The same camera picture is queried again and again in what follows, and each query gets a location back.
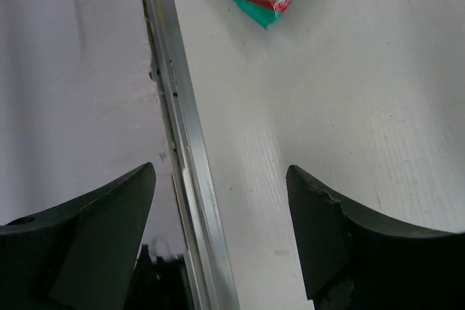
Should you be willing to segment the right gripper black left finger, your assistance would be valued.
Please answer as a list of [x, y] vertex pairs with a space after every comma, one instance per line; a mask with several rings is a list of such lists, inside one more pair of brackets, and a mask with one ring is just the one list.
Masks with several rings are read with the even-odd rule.
[[145, 163], [1, 226], [1, 308], [122, 309], [155, 183]]

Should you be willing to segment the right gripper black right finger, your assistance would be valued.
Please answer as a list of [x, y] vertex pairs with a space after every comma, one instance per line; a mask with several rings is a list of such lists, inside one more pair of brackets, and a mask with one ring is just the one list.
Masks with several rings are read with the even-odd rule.
[[462, 309], [464, 234], [394, 219], [298, 166], [288, 206], [306, 296], [316, 309]]

